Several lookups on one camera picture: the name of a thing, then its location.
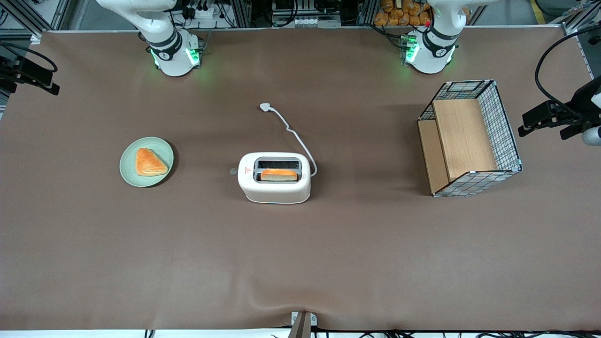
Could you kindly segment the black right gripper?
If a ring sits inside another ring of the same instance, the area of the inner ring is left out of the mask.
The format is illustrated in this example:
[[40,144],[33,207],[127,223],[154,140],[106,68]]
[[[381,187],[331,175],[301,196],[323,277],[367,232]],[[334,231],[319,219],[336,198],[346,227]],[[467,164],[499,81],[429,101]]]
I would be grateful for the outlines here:
[[53,73],[35,62],[17,56],[14,60],[0,57],[0,87],[3,92],[13,94],[18,84],[34,84],[45,92],[58,96],[60,86],[53,83]]

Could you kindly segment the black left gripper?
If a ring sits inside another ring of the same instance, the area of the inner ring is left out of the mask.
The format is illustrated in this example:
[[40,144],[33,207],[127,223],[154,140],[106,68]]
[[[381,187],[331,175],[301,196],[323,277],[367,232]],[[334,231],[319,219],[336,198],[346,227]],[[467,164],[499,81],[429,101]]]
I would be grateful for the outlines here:
[[[600,125],[601,110],[593,100],[597,94],[600,94],[600,85],[601,77],[595,77],[595,79],[574,92],[570,100],[570,109],[578,120],[592,125]],[[560,105],[547,100],[523,113],[522,121],[522,126],[518,128],[518,135],[519,137],[526,137],[526,135],[538,129],[556,128],[569,124],[571,113],[560,107]],[[567,140],[579,135],[583,132],[584,126],[581,123],[563,128],[560,130],[561,139]]]

